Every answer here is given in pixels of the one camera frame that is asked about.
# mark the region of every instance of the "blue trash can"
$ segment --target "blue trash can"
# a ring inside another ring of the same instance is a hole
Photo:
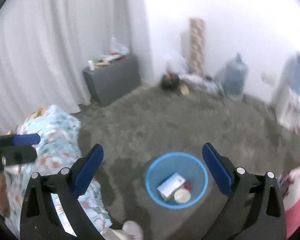
[[[191,184],[191,199],[187,203],[179,204],[173,198],[164,201],[157,189],[174,173],[180,174]],[[156,159],[146,173],[146,190],[148,194],[157,204],[169,209],[190,207],[204,195],[207,186],[207,170],[197,158],[186,153],[165,154]]]

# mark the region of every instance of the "gray storage box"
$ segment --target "gray storage box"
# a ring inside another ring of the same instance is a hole
[[[128,94],[140,86],[138,61],[134,55],[125,59],[113,61],[109,66],[91,71],[89,67],[83,70],[89,92],[102,107]]]

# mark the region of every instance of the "wrapping paper roll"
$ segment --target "wrapping paper roll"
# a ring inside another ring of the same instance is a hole
[[[190,71],[203,75],[205,24],[200,18],[190,18]]]

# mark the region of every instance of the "gray carpet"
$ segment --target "gray carpet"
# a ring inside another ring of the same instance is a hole
[[[195,205],[182,210],[157,205],[145,190],[144,175],[159,156],[181,151],[201,160],[202,145],[211,142],[250,173],[279,174],[300,161],[298,137],[251,98],[233,103],[205,93],[183,96],[142,87],[106,108],[82,106],[74,116],[82,122],[82,152],[95,143],[104,148],[96,178],[114,229],[135,220],[145,240],[201,239],[226,202],[209,174],[207,191]]]

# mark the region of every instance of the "floral blanket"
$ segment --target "floral blanket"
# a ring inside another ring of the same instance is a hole
[[[53,105],[42,116],[26,121],[18,129],[18,134],[38,133],[41,137],[40,143],[34,146],[38,154],[35,163],[20,165],[17,175],[5,172],[11,209],[5,223],[18,238],[21,206],[31,174],[37,171],[42,176],[51,175],[64,167],[71,167],[82,156],[77,142],[79,128],[78,119]],[[52,199],[65,231],[75,236],[58,195],[52,194]],[[93,180],[87,192],[78,200],[97,230],[104,233],[111,225],[111,220],[101,200],[100,184]]]

